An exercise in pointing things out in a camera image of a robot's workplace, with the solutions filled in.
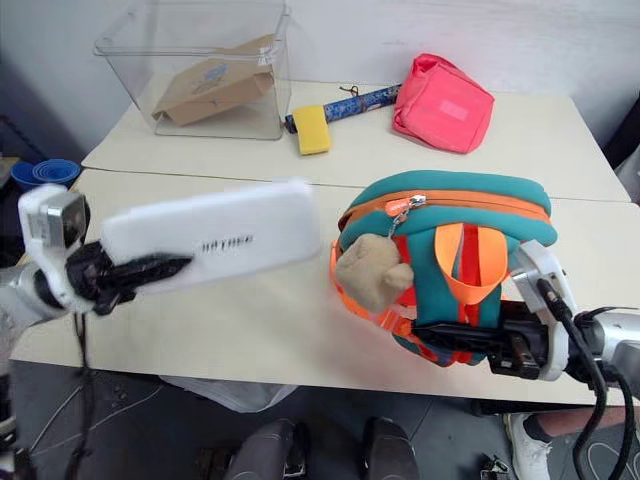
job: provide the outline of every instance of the orange zipper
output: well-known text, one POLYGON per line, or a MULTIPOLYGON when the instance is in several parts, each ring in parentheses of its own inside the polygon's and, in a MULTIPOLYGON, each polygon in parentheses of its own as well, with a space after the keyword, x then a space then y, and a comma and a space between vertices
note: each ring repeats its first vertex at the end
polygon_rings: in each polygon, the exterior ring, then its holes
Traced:
POLYGON ((338 222, 340 231, 350 223, 374 211, 385 211, 390 217, 396 217, 409 208, 412 198, 425 196, 426 200, 411 210, 429 206, 466 207, 512 213, 551 224, 549 215, 543 207, 526 200, 495 193, 472 192, 468 190, 405 190, 389 193, 374 200, 347 210, 338 222))

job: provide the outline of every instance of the black mount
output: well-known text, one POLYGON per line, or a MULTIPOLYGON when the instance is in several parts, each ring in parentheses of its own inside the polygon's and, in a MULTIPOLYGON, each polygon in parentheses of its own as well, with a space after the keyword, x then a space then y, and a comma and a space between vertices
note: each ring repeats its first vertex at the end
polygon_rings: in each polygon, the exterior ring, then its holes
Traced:
POLYGON ((98 315, 108 315, 120 303, 130 302, 141 285, 174 276, 191 257, 157 253, 114 265, 99 242, 83 245, 67 260, 67 276, 76 293, 95 302, 98 315))
POLYGON ((547 326, 523 302, 501 303, 498 328, 439 322, 413 327, 413 333, 436 348, 486 354, 491 371, 500 375, 535 380, 547 363, 547 326))

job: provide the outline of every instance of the pink pouch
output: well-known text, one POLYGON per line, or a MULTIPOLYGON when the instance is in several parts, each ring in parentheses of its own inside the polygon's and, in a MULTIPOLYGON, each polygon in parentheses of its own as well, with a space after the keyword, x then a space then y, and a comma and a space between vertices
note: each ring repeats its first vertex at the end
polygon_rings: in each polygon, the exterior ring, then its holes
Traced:
POLYGON ((394 107, 393 128, 432 147, 467 153, 489 128, 493 96, 442 57, 413 60, 394 107))

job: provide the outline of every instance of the blue bowl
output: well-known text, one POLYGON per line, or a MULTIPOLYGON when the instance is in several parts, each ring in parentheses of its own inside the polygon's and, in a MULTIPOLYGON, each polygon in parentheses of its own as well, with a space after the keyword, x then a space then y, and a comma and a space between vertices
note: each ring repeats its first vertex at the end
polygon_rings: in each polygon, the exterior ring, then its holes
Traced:
POLYGON ((43 183, 57 183, 70 187, 78 175, 80 166, 62 158, 45 160, 33 167, 33 176, 43 183))
POLYGON ((11 167, 11 178, 16 181, 23 192, 36 188, 43 183, 33 176, 33 165, 27 162, 14 163, 11 167))

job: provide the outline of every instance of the backpack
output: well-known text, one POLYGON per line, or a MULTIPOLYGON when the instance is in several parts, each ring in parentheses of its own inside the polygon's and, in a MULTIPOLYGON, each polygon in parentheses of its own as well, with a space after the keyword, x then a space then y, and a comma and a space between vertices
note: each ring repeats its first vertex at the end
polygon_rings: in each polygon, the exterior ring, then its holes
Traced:
POLYGON ((348 310, 405 348, 443 367, 475 365, 484 355, 435 348, 412 328, 435 322, 496 328, 509 255, 529 240, 553 244, 550 214, 543 187, 523 178, 436 170, 393 175, 367 187, 340 218, 331 281, 348 310), (390 235, 414 272, 413 286, 382 314, 359 306, 334 275, 342 252, 365 233, 390 235))

